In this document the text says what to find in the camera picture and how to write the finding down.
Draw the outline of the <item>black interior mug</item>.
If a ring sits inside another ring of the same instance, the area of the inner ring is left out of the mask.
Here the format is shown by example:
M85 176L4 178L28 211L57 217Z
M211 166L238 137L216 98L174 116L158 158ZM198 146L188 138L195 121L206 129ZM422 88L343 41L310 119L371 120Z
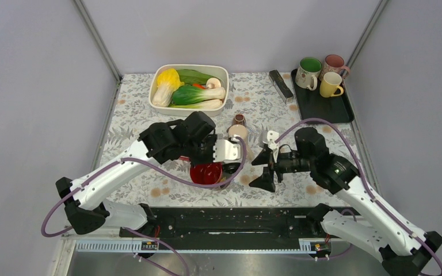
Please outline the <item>black interior mug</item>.
M240 165L240 162L191 165L189 174L193 183L212 185L227 180L239 169Z

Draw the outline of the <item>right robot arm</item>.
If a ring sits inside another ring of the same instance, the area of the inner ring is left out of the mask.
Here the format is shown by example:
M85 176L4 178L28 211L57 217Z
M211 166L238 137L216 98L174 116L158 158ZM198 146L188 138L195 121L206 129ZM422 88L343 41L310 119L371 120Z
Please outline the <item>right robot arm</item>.
M263 149L252 164L264 165L251 187L275 192L275 180L288 173L308 172L312 180L350 204L370 227L346 218L334 208L318 204L306 216L310 234L337 236L377 259L389 275L421 275L442 245L442 236L425 232L399 214L373 188L348 159L329 151L325 138L311 127L295 134L296 149L281 153L279 134L261 136Z

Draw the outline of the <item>cream christmas mug green inside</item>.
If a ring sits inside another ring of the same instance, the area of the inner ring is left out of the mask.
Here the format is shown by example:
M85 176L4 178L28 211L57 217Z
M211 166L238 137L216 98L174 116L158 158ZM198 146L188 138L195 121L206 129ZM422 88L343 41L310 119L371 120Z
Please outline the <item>cream christmas mug green inside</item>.
M314 91L318 86L318 76L322 69L322 63L314 57L305 57L296 72L295 83L297 86Z

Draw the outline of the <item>yellow mug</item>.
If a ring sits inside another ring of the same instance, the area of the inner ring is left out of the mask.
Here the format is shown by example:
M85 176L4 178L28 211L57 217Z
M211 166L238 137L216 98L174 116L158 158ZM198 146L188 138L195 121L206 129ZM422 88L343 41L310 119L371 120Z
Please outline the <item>yellow mug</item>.
M327 72L322 79L319 94L324 98L342 96L344 88L341 86L342 77L336 72Z

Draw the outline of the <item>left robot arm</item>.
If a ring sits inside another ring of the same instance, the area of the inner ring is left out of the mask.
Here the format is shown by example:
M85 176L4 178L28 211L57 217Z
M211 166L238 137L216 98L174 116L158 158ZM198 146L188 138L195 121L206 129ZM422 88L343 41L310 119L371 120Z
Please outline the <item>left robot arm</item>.
M147 204L127 205L107 198L152 166L184 156L197 164L214 161L216 125L203 112L185 119L155 122L127 149L83 177L56 181L61 204L72 229L79 235L101 227L131 228L141 236L155 231L155 216Z

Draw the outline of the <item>pink ghost pattern mug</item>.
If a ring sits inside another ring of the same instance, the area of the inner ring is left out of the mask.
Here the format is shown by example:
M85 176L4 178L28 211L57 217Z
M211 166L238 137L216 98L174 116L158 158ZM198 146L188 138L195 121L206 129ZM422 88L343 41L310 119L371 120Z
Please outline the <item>pink ghost pattern mug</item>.
M345 60L341 56L331 54L324 58L318 79L321 81L328 72L335 72L345 79L350 74L350 68L345 65Z

